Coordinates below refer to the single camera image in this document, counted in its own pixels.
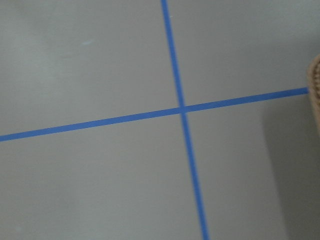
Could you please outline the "brown wicker basket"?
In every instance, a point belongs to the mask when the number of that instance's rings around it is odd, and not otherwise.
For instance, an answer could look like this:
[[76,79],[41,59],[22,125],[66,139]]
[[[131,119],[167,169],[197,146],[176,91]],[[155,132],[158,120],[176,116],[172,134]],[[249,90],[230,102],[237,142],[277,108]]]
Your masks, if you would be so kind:
[[306,72],[308,95],[318,133],[320,132],[320,55],[309,64]]

